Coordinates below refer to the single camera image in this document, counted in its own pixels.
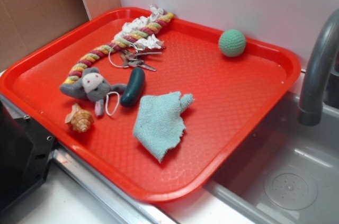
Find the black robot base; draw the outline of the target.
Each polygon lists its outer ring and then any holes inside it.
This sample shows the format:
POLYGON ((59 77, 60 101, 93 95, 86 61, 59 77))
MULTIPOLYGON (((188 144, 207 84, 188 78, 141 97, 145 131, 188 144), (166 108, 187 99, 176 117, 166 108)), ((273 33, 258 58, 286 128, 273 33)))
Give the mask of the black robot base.
POLYGON ((13 118, 1 104, 1 214, 46 181, 55 144, 38 121, 13 118))

